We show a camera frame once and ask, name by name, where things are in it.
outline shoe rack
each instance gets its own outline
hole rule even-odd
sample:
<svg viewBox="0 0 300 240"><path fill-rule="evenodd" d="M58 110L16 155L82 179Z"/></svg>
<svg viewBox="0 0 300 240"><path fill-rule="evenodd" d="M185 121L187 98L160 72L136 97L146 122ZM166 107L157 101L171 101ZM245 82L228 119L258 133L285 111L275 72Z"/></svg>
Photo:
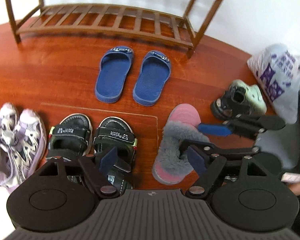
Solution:
<svg viewBox="0 0 300 240"><path fill-rule="evenodd" d="M195 32L189 20L189 13L196 0L190 0L183 16L172 15L160 11L149 10L115 4L58 4L46 6L44 0L39 0L38 6L32 9L23 19L16 21L12 10L11 0L6 0L9 22L17 43L21 42L20 35L23 33L106 33L119 34L129 38L141 38L143 40L160 41L168 45L182 46L188 49L187 57L190 58L199 44L202 36L207 30L210 22L216 14L223 0L215 0L207 16L205 17L198 32ZM25 24L34 13L41 12L30 24ZM63 24L65 20L74 12L79 13L79 17L71 24ZM82 25L83 18L89 13L96 13L98 16L90 25ZM63 16L55 24L48 23L56 15ZM100 26L101 20L106 14L114 14L116 18L111 27ZM120 25L123 16L134 17L133 29L127 29ZM154 33L141 30L142 19L152 19L154 21ZM168 24L173 32L173 37L162 34L161 24ZM186 28L186 39L180 37L180 32Z"/></svg>

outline blue slipper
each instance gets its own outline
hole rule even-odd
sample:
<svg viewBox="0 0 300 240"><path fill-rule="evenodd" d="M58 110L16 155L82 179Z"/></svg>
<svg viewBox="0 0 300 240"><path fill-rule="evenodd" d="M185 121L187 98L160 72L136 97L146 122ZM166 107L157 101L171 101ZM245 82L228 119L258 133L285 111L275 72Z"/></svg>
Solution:
<svg viewBox="0 0 300 240"><path fill-rule="evenodd" d="M159 51L148 52L133 89L133 99L140 105L153 106L158 101L170 74L170 60Z"/></svg>
<svg viewBox="0 0 300 240"><path fill-rule="evenodd" d="M115 47L104 54L94 88L101 102L110 104L119 100L132 60L133 50L126 46Z"/></svg>

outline black sandal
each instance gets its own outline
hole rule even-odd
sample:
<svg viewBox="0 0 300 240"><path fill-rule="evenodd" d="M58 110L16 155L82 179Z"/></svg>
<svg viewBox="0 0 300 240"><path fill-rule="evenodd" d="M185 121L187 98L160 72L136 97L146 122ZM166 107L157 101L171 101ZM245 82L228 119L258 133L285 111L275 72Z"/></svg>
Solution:
<svg viewBox="0 0 300 240"><path fill-rule="evenodd" d="M47 160L61 156L65 161L75 161L90 152L92 125L85 114L71 114L49 133Z"/></svg>
<svg viewBox="0 0 300 240"><path fill-rule="evenodd" d="M134 165L137 142L127 122L115 116L104 119L94 135L95 154L113 146L118 149L118 158L108 173L108 180L120 191L121 195L126 189L133 188L129 175Z"/></svg>

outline black shoe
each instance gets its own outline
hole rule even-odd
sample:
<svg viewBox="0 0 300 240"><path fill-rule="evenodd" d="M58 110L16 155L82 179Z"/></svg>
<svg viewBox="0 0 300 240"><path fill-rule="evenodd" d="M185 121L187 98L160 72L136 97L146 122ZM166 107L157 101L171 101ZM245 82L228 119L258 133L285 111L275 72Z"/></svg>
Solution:
<svg viewBox="0 0 300 240"><path fill-rule="evenodd" d="M118 149L118 159L108 173L108 180L122 195L126 189L132 189L129 177L134 165L137 139L127 122L115 116L101 122L93 139L95 154L113 146Z"/></svg>
<svg viewBox="0 0 300 240"><path fill-rule="evenodd" d="M61 156L64 161L76 161L91 150L90 119L85 114L71 114L51 128L49 138L47 160ZM68 179L76 183L81 182L79 177L68 176Z"/></svg>
<svg viewBox="0 0 300 240"><path fill-rule="evenodd" d="M213 101L210 109L215 118L229 120L238 114L251 114L252 107L245 100L245 90L242 87L230 87L221 98Z"/></svg>

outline logo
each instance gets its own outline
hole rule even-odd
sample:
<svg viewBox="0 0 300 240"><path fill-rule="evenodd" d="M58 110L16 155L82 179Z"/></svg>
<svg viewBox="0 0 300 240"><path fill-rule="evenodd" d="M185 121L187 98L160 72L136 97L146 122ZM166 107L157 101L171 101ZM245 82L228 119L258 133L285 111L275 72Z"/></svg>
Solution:
<svg viewBox="0 0 300 240"><path fill-rule="evenodd" d="M119 132L113 132L113 131L110 132L110 135L113 136L113 137L122 138L123 140L128 140L128 138L129 138L127 134L122 135Z"/></svg>
<svg viewBox="0 0 300 240"><path fill-rule="evenodd" d="M59 128L57 133L73 133L74 129L72 128Z"/></svg>
<svg viewBox="0 0 300 240"><path fill-rule="evenodd" d="M150 195L150 196L152 197L152 196L155 196L155 195L157 195L157 193L156 193L156 192L154 192L154 191L151 191L151 192L149 192L149 193L148 193L148 195Z"/></svg>
<svg viewBox="0 0 300 240"><path fill-rule="evenodd" d="M108 181L113 185L114 184L114 175L108 175Z"/></svg>

